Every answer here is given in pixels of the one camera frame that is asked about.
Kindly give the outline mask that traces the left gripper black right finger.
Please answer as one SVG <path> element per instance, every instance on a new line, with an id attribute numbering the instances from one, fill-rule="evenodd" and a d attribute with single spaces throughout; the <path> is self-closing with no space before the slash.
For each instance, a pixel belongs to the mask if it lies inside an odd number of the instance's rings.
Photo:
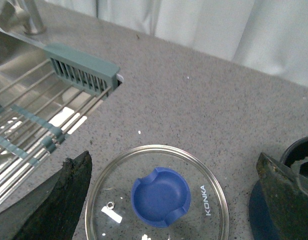
<path id="1" fill-rule="evenodd" d="M 308 156 L 287 166 L 262 152 L 256 170 L 279 238 L 308 240 Z"/>

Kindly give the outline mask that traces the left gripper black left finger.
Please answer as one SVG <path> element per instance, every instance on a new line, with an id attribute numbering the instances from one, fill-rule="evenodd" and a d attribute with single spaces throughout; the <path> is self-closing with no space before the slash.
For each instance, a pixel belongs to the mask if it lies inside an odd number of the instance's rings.
<path id="1" fill-rule="evenodd" d="M 92 177 L 92 158 L 84 151 L 0 213 L 0 240 L 72 239 Z"/>

